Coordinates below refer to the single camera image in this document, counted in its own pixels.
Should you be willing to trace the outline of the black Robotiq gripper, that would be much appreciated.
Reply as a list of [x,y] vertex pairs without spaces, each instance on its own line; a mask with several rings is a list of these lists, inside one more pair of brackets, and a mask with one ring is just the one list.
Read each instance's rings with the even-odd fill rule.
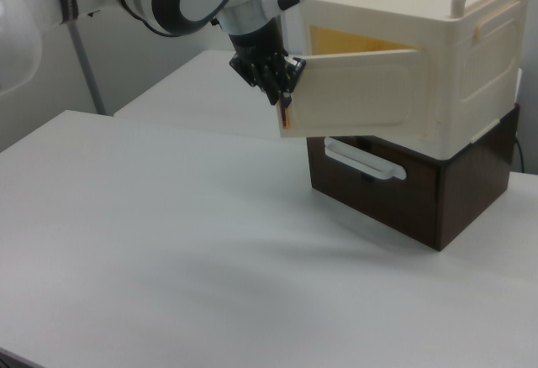
[[[286,109],[292,102],[292,93],[306,67],[306,60],[300,57],[287,57],[282,31],[276,18],[249,34],[230,35],[235,48],[229,61],[231,68],[251,87],[259,87],[274,106]],[[275,55],[274,70],[264,62],[249,60],[265,59]]]

